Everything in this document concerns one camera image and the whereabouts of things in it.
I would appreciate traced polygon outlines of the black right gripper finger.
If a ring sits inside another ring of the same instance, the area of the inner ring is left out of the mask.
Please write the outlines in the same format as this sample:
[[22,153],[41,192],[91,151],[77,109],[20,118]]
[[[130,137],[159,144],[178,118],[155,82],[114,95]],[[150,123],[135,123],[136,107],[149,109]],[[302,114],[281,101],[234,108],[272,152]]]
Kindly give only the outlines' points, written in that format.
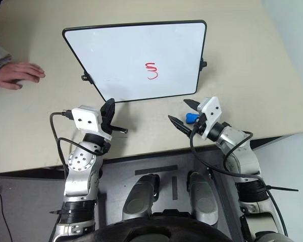
[[185,134],[187,137],[190,137],[192,130],[185,126],[183,121],[179,120],[178,118],[168,115],[168,118],[170,120],[170,122],[174,125],[174,127],[176,129],[178,129],[179,131],[181,131],[183,134]]
[[192,99],[184,99],[183,101],[193,110],[197,110],[197,108],[200,104],[199,102],[192,100]]

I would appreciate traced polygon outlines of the person's bare hand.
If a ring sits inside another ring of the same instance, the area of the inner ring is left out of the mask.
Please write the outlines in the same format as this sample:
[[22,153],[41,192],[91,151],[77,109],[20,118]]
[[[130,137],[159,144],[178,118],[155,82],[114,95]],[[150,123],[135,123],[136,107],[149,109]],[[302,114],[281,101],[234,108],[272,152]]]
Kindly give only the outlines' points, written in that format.
[[44,70],[35,64],[8,63],[0,68],[0,88],[19,90],[23,87],[19,81],[38,83],[44,77]]

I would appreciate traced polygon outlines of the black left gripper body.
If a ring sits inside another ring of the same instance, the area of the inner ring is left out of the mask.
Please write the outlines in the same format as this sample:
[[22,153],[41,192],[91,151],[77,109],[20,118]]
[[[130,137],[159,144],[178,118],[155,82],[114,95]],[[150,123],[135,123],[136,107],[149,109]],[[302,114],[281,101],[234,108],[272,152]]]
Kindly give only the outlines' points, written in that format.
[[104,117],[104,107],[101,107],[100,112],[101,112],[101,115],[102,115],[102,124],[101,124],[102,130],[107,134],[111,134],[112,133],[112,128],[111,128],[111,121],[112,120],[107,120]]

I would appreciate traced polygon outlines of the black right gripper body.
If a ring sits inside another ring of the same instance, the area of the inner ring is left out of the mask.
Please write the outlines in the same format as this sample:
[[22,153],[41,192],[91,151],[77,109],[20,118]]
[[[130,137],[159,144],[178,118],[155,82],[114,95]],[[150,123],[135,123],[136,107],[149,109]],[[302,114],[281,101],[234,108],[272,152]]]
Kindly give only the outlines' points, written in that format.
[[207,121],[206,115],[204,113],[200,114],[194,122],[191,134],[203,135],[207,127],[206,121]]

